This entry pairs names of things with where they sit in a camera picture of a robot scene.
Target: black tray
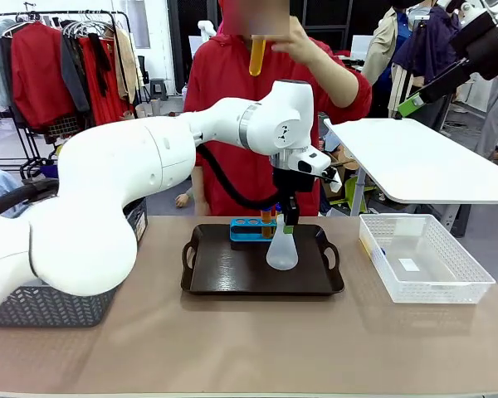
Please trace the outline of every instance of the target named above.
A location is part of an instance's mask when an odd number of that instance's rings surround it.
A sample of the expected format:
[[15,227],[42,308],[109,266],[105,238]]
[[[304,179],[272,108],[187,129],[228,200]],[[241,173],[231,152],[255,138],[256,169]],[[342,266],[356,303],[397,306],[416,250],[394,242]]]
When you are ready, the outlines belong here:
[[[278,271],[266,262],[269,243],[230,241],[229,226],[201,225],[183,249],[181,288],[191,294],[257,294],[330,296],[344,289],[338,249],[320,226],[296,226],[298,265]],[[195,255],[188,264],[188,251]],[[325,254],[331,249],[335,265]]]

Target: white tabletop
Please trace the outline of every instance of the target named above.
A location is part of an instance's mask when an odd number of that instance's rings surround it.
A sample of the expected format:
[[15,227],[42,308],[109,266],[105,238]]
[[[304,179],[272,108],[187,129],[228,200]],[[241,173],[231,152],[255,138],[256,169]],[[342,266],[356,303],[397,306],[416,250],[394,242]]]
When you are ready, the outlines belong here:
[[325,124],[394,201],[498,204],[498,166],[415,120]]

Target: dark gray basket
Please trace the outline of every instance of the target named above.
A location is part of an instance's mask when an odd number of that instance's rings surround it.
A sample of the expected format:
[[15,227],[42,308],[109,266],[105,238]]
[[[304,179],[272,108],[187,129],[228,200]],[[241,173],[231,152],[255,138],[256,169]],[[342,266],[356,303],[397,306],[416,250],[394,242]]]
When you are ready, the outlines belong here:
[[[146,200],[124,209],[140,241],[148,225]],[[0,327],[92,328],[103,320],[119,287],[97,296],[78,297],[41,281],[15,290],[0,306]]]

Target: basket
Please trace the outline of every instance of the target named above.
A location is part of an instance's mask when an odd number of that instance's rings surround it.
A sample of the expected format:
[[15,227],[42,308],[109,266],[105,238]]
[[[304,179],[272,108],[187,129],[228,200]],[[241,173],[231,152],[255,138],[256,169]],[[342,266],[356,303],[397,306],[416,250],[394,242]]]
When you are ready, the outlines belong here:
[[[146,200],[124,209],[140,242],[148,225]],[[91,297],[62,293],[40,280],[24,285],[0,306],[0,328],[92,328],[101,323],[119,286]]]
[[395,303],[479,303],[495,280],[430,215],[360,216],[359,238]]

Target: table leg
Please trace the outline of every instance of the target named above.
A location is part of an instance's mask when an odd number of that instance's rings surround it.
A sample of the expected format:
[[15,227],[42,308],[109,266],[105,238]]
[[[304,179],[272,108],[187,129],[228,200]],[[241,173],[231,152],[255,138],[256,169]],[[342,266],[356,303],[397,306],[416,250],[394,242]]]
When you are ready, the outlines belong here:
[[445,212],[442,214],[441,224],[450,232],[454,226],[457,213],[459,212],[460,205],[448,205]]
[[354,200],[352,202],[352,209],[350,210],[351,217],[359,216],[359,211],[361,210],[362,200],[364,199],[364,189],[365,189],[365,170],[362,168],[358,171],[358,181],[356,182],[356,188],[354,189]]

